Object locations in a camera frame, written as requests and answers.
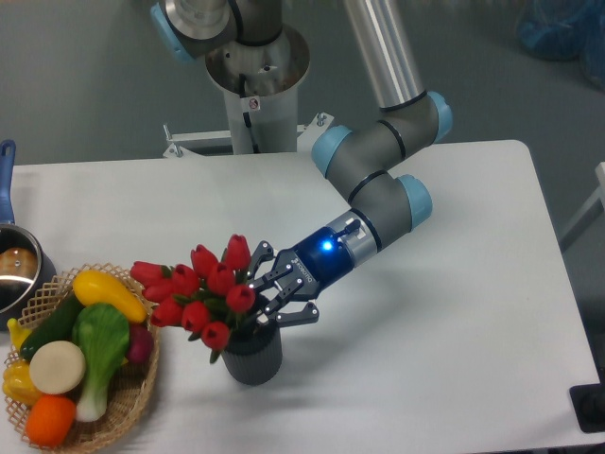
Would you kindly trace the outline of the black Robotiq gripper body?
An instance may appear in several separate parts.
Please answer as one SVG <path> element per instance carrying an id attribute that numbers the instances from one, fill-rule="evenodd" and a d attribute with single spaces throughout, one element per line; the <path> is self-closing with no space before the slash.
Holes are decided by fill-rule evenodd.
<path id="1" fill-rule="evenodd" d="M 322 227 L 293 247 L 281 250 L 272 268 L 286 265 L 291 267 L 291 272 L 277 282 L 282 289 L 287 289 L 301 279 L 302 286 L 291 300 L 302 302 L 317 298 L 325 288 L 349 273 L 354 261 L 346 247 L 337 241 L 336 232 Z"/>

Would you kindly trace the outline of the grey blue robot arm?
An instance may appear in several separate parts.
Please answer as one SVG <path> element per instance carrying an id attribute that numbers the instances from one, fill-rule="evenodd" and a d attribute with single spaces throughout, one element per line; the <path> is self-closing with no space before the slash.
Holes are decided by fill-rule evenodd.
<path id="1" fill-rule="evenodd" d="M 303 36 L 283 20 L 278 1 L 161 1 L 150 15 L 180 61 L 204 61 L 223 95 L 232 150 L 275 153 L 310 148 L 323 177 L 348 210 L 291 248 L 260 245 L 250 269 L 255 291 L 276 295 L 248 318 L 250 324 L 313 323 L 319 294 L 428 219 L 425 186 L 393 167 L 450 131 L 444 98 L 419 76 L 398 7 L 393 1 L 348 1 L 345 12 L 381 111 L 371 128 L 323 127 L 318 138 L 298 133 L 298 88 L 310 55 Z"/>

